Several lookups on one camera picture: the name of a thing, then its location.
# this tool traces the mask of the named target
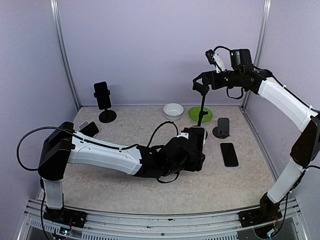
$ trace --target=speckled table surface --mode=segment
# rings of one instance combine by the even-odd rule
[[[257,205],[273,184],[265,159],[238,107],[207,106],[213,119],[203,123],[208,131],[206,159],[199,172],[182,171],[168,184],[139,178],[112,169],[83,164],[68,164],[63,179],[64,203],[83,209],[129,214],[191,214],[230,210]],[[167,119],[161,106],[113,107],[117,118],[111,123],[98,120],[97,107],[83,107],[74,119],[77,128],[84,121],[94,121],[97,139],[123,145],[147,145],[154,129]],[[179,130],[195,125],[184,106]],[[217,119],[230,119],[230,137],[212,135]],[[171,125],[162,127],[152,143],[167,143],[175,136]],[[239,167],[225,167],[220,143],[233,143]],[[164,178],[170,180],[174,175]]]

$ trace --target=enclosure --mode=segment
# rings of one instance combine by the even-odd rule
[[[63,122],[73,122],[78,131],[88,121],[97,125],[96,140],[146,146],[167,121],[163,107],[169,103],[184,108],[175,121],[178,129],[190,128],[197,122],[188,112],[202,103],[193,79],[216,70],[205,55],[216,46],[249,49],[254,66],[271,71],[283,88],[312,105],[309,111],[320,109],[316,0],[4,0],[0,6],[1,239],[46,239],[43,227],[51,239],[68,227],[47,219],[41,223],[40,176],[16,160],[24,134]],[[232,70],[228,51],[217,53]],[[110,123],[99,120],[94,84],[100,82],[107,82],[117,114]],[[234,87],[229,94],[238,97],[241,90]],[[258,207],[302,132],[274,106],[280,100],[272,104],[263,98],[249,90],[232,99],[225,87],[210,89],[205,107],[212,119],[201,125],[207,131],[202,170],[181,171],[175,182],[68,164],[64,205],[85,211],[87,218],[67,238],[260,239],[255,229],[267,224],[244,227],[238,213]],[[212,133],[219,118],[229,118],[226,139]],[[51,132],[26,138],[20,149],[23,164],[38,167]],[[174,136],[173,128],[164,126],[152,144],[165,145]],[[238,167],[225,167],[223,143],[233,143]],[[311,164],[319,166],[319,157]],[[275,238],[319,238],[319,181],[318,170],[308,169],[287,201],[279,203],[286,218]]]

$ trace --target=white arm segment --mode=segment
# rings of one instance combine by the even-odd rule
[[[221,72],[219,67],[221,68],[222,71],[226,70],[225,63],[224,63],[224,61],[222,61],[222,59],[221,59],[221,57],[219,56],[218,53],[214,53],[213,54],[213,59],[214,59],[214,61],[216,63],[215,70],[216,70],[217,74]]]
[[[126,147],[124,145],[117,145],[114,143],[97,140],[88,137],[81,132],[76,132],[75,134],[83,139],[87,139],[99,144],[116,148]],[[141,154],[136,147],[128,150],[116,150],[92,143],[87,143],[75,137],[72,138],[72,144],[75,145],[75,149],[71,150],[68,160],[69,164],[94,165],[108,169],[115,169],[129,175],[136,174],[142,166],[140,164]]]
[[[273,77],[268,77],[265,81],[262,81],[258,94],[280,109],[297,126],[300,132],[303,132],[310,122],[310,116],[315,117],[317,115],[315,111],[307,108],[285,90]]]
[[[42,178],[45,191],[45,204],[50,209],[62,209],[64,205],[62,197],[62,179],[50,181]]]
[[[280,177],[276,180],[274,185],[269,189],[267,197],[274,203],[279,203],[290,191],[305,169],[296,164],[290,158],[289,163],[281,173]]]
[[[124,145],[117,145],[106,141],[97,140],[88,137],[81,132],[76,132],[76,135],[83,139],[93,142],[108,145],[117,148],[125,148]],[[136,148],[128,150],[116,150],[103,146],[98,146],[92,143],[81,141],[78,138],[72,138],[72,144],[75,149],[71,150],[68,163],[69,164],[88,164],[99,166],[108,169],[115,169],[129,175],[134,175],[142,166],[140,164],[141,154]],[[50,209],[61,209],[63,207],[63,180],[50,181],[43,178],[46,205]]]
[[[303,132],[311,121],[311,116],[318,113],[309,109],[282,87],[273,77],[262,81],[258,94],[270,101],[283,112]],[[267,193],[268,198],[274,203],[279,203],[290,191],[305,169],[290,158],[289,163]]]

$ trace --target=white bowl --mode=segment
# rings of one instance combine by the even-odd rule
[[[163,107],[164,115],[169,120],[178,120],[184,113],[184,107],[177,103],[169,103]]]

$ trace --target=black pole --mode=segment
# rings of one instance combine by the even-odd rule
[[[206,94],[203,94],[202,95],[202,101],[201,101],[201,108],[200,108],[199,116],[198,116],[198,124],[197,124],[198,127],[201,126],[202,118],[204,117],[204,115],[208,114],[207,111],[204,111],[205,100],[206,100]]]

